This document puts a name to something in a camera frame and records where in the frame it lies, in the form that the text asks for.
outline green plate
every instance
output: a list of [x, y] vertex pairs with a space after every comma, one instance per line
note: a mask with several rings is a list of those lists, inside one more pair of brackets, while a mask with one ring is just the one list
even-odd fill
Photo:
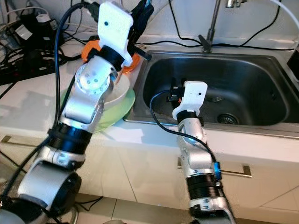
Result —
[[[61, 102], [63, 101], [64, 97], [65, 97], [65, 92], [61, 96]], [[117, 121], [122, 119], [129, 112], [134, 102], [135, 102], [134, 90], [128, 90], [125, 98], [119, 104], [104, 111], [100, 122], [95, 128], [95, 133], [100, 132], [114, 125]]]

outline sink basin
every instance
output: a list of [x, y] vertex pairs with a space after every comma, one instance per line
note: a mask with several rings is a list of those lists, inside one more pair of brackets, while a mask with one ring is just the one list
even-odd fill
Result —
[[[206, 128], [277, 135], [275, 131], [293, 132], [290, 124], [299, 123], [298, 90], [272, 56], [149, 53], [153, 58], [142, 64], [127, 121], [153, 123], [151, 98], [174, 81], [181, 86], [194, 80], [208, 85], [199, 115]], [[156, 99], [154, 111], [162, 123], [176, 125], [166, 96]]]

